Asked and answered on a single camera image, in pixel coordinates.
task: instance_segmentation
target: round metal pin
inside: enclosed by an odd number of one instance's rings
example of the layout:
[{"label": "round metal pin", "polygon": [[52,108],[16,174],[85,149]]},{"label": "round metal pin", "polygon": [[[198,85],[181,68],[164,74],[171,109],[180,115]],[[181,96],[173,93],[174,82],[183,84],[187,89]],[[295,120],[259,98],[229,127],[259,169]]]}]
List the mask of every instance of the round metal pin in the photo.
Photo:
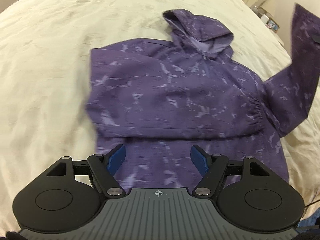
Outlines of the round metal pin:
[{"label": "round metal pin", "polygon": [[107,190],[107,193],[110,196],[119,196],[122,194],[122,189],[118,188],[118,187],[112,187],[110,189]]},{"label": "round metal pin", "polygon": [[195,190],[195,192],[200,196],[207,196],[211,193],[211,190],[206,187],[199,187]]}]

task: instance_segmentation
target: white bedding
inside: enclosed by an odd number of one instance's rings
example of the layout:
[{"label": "white bedding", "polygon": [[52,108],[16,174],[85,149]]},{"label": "white bedding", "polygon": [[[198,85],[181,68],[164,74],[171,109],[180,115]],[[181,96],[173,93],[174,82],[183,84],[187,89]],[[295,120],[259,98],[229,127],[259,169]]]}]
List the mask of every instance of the white bedding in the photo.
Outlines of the white bedding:
[{"label": "white bedding", "polygon": [[[39,173],[62,156],[94,153],[84,110],[90,49],[137,37],[169,40],[161,13],[174,8],[219,19],[235,35],[233,59],[263,80],[290,62],[241,0],[20,0],[0,14],[0,235],[19,229],[12,201]],[[290,183],[306,204],[320,198],[319,111],[318,93],[308,120],[282,140]]]}]

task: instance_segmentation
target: crosshair symbol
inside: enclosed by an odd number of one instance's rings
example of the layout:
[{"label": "crosshair symbol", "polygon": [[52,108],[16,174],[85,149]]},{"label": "crosshair symbol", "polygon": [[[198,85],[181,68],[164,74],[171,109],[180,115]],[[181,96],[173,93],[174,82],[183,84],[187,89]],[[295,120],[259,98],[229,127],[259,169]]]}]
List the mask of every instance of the crosshair symbol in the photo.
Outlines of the crosshair symbol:
[{"label": "crosshair symbol", "polygon": [[157,196],[159,197],[159,196],[161,196],[161,195],[163,194],[163,192],[162,192],[162,191],[160,191],[160,190],[157,190],[154,194],[155,194],[155,195],[157,195]]}]

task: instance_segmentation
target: gray plastic base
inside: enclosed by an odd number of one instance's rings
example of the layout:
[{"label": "gray plastic base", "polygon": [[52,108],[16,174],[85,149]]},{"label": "gray plastic base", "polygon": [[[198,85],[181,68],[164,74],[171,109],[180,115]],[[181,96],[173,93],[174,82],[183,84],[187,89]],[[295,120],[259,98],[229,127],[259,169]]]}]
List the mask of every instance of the gray plastic base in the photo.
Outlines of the gray plastic base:
[{"label": "gray plastic base", "polygon": [[23,229],[20,234],[29,240],[290,240],[298,233],[257,234],[237,228],[210,200],[194,198],[185,188],[134,188],[124,198],[108,200],[97,217],[79,229],[61,234]]}]

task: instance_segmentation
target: hoodie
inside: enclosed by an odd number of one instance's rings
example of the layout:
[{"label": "hoodie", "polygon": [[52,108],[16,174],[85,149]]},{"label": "hoodie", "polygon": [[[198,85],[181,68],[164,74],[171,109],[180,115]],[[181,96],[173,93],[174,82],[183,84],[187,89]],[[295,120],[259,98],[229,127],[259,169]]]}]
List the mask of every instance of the hoodie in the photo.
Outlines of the hoodie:
[{"label": "hoodie", "polygon": [[130,187],[188,187],[201,176],[198,144],[233,160],[252,155],[288,181],[280,137],[308,116],[319,78],[320,19],[297,5],[292,64],[262,82],[231,59],[233,34],[183,9],[163,13],[172,41],[133,39],[91,52],[87,111],[97,153],[126,146],[115,178]]}]

